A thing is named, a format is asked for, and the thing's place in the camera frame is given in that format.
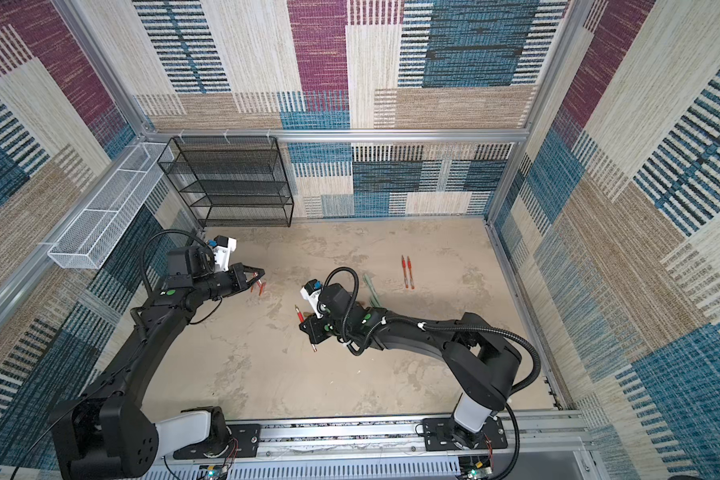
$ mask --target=black wire rack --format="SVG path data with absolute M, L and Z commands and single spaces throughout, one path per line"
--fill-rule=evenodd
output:
M 200 225 L 290 226 L 293 195 L 277 139 L 174 137 L 160 168 Z

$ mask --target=black mounting plate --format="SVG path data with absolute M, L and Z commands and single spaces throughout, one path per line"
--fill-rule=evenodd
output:
M 261 432 L 262 426 L 259 423 L 246 423 L 227 425 L 227 427 L 230 429 L 232 438 L 237 438 L 237 457 L 255 457 L 256 452 L 259 450 L 259 433 Z M 219 456 L 219 459 L 223 461 L 225 456 L 226 454 L 223 454 Z M 173 453 L 173 457 L 176 460 L 208 459 L 207 456 L 204 456 L 202 452 L 198 451 L 198 449 L 192 445 L 179 448 Z
M 447 417 L 424 418 L 422 420 L 424 427 L 424 445 L 427 452 L 461 450 L 461 447 L 451 441 L 451 434 L 448 430 L 449 420 L 450 418 Z M 501 423 L 501 418 L 496 417 L 495 420 L 491 417 L 486 418 L 483 433 L 488 437 L 493 448 L 508 447 L 507 436 L 504 433 L 504 425 Z

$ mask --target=white wire basket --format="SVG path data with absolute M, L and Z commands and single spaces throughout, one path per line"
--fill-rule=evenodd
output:
M 162 177 L 158 158 L 172 161 L 173 152 L 165 144 L 136 146 L 62 233 L 48 256 L 61 268 L 101 268 Z

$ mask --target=wire mesh shelf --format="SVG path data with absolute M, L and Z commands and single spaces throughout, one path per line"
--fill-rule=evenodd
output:
M 48 256 L 61 268 L 99 269 L 163 176 L 165 144 L 141 143 L 67 227 Z
M 293 195 L 277 139 L 172 138 L 158 162 L 201 226 L 290 226 Z

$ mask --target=green object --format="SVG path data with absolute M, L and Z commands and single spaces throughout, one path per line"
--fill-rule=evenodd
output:
M 368 286 L 368 290 L 371 291 L 371 305 L 375 306 L 376 308 L 382 308 L 382 303 L 378 301 L 376 289 L 373 288 L 373 282 L 371 282 L 371 277 L 368 276 L 368 274 L 363 274 L 362 279 L 365 282 L 365 285 Z

